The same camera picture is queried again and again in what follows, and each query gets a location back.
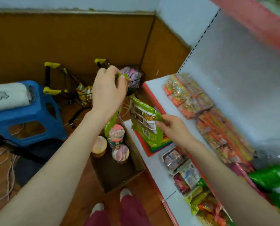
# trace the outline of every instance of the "pant leg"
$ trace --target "pant leg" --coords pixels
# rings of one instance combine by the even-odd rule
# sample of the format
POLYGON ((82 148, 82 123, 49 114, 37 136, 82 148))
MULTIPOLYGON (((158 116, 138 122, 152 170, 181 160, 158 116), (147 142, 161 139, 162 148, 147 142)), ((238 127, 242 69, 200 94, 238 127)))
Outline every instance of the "pant leg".
POLYGON ((83 226, 111 226, 107 211, 95 211, 84 223, 83 226))
POLYGON ((138 199, 125 195, 120 202, 121 226, 153 226, 138 199))

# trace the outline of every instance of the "left hand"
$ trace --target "left hand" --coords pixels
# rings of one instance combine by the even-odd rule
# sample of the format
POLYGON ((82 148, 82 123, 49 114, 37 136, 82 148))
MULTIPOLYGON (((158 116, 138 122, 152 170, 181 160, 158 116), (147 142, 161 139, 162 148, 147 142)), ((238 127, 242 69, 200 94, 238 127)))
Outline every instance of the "left hand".
POLYGON ((93 85, 93 109, 105 117, 107 123, 122 104, 126 96, 127 81, 122 75, 115 85, 115 76, 120 71, 115 66, 100 68, 93 85))

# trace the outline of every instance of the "shoe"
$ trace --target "shoe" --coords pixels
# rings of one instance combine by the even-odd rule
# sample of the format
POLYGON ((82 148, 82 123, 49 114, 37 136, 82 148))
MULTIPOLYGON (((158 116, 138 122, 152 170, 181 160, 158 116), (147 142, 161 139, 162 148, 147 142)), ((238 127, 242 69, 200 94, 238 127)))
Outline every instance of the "shoe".
POLYGON ((94 208, 92 209, 91 215, 95 212, 95 211, 103 211, 104 210, 104 205, 102 203, 98 203, 94 206, 94 208))
POLYGON ((120 192, 120 201, 121 201, 121 199, 122 199, 125 195, 131 195, 131 196, 133 196, 133 195, 131 194, 131 191, 130 191, 129 189, 124 188, 124 189, 121 190, 121 192, 120 192))

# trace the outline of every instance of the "blue plastic stool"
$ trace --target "blue plastic stool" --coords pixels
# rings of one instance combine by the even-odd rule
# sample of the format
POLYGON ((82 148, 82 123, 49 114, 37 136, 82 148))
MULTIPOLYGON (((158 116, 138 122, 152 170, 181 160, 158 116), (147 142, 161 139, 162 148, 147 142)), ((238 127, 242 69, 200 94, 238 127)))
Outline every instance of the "blue plastic stool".
POLYGON ((0 135, 21 146, 26 146, 50 138, 64 140, 67 137, 67 133, 63 128, 59 106, 52 99, 52 96, 44 94, 44 88, 34 81, 22 81, 21 83, 27 88, 31 86, 32 94, 35 95, 35 99, 29 106, 0 111, 0 135), (47 111, 46 103, 50 103, 54 106, 57 119, 47 111), (10 126, 30 121, 38 121, 41 123, 45 128, 45 133, 23 138, 21 140, 11 136, 9 132, 10 126))

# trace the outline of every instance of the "white shelf back panel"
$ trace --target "white shelf back panel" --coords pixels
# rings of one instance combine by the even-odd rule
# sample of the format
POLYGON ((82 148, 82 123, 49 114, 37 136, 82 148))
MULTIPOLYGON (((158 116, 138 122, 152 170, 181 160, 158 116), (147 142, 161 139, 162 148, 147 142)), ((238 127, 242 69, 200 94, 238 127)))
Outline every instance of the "white shelf back panel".
POLYGON ((222 11, 179 72, 189 73, 252 144, 280 138, 280 53, 222 11))

